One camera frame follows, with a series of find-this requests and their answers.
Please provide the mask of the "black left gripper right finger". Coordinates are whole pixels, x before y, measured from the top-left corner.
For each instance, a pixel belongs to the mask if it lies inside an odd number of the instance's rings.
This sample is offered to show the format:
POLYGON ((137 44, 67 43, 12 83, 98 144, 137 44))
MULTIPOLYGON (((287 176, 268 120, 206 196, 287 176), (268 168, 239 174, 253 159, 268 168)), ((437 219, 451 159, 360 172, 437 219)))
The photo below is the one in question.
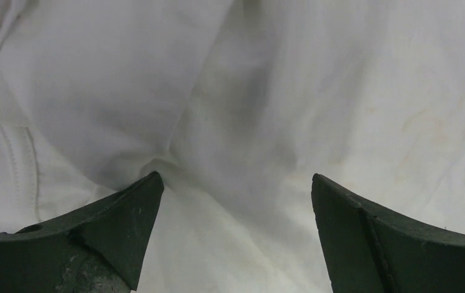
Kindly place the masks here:
POLYGON ((313 211, 334 292, 465 292, 465 234, 313 176, 313 211))

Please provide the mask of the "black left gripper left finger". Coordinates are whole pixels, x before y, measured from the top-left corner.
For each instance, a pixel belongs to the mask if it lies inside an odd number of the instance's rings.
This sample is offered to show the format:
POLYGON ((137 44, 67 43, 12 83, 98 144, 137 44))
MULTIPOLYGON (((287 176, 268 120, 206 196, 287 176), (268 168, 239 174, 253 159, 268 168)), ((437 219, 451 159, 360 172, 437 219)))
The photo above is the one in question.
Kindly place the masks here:
POLYGON ((153 172, 62 216, 0 233, 0 292, 137 289, 163 190, 153 172))

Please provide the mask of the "white t shirt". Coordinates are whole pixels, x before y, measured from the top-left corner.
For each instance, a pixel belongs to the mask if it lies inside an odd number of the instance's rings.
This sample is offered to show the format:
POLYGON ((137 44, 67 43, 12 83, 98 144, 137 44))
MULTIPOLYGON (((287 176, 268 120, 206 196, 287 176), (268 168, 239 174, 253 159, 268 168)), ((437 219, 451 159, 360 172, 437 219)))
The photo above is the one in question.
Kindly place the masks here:
POLYGON ((152 171, 140 292, 330 292, 316 173, 465 234, 465 1, 0 1, 0 232, 152 171))

